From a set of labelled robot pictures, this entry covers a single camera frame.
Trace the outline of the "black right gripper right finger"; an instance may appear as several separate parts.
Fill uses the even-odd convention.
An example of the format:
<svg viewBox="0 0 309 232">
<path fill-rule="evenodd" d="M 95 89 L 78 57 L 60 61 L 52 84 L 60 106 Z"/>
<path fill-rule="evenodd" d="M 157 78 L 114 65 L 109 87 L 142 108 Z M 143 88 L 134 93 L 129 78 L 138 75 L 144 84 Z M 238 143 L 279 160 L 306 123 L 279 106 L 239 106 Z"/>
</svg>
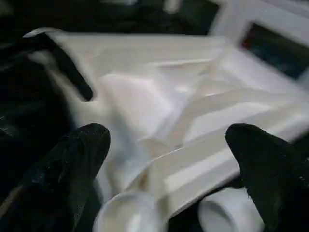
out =
<svg viewBox="0 0 309 232">
<path fill-rule="evenodd" d="M 270 232 L 309 230 L 309 161 L 261 128 L 232 124 L 225 140 L 243 184 Z"/>
</svg>

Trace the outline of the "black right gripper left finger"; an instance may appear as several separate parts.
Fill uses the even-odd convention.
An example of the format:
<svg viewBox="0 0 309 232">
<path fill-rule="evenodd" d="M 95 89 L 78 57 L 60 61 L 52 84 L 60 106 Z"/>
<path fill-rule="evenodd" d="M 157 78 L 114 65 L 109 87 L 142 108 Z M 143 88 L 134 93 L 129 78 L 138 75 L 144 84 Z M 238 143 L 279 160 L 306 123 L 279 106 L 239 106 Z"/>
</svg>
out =
<svg viewBox="0 0 309 232">
<path fill-rule="evenodd" d="M 109 130 L 98 123 L 64 135 L 2 202 L 1 231 L 74 231 L 110 144 Z"/>
</svg>

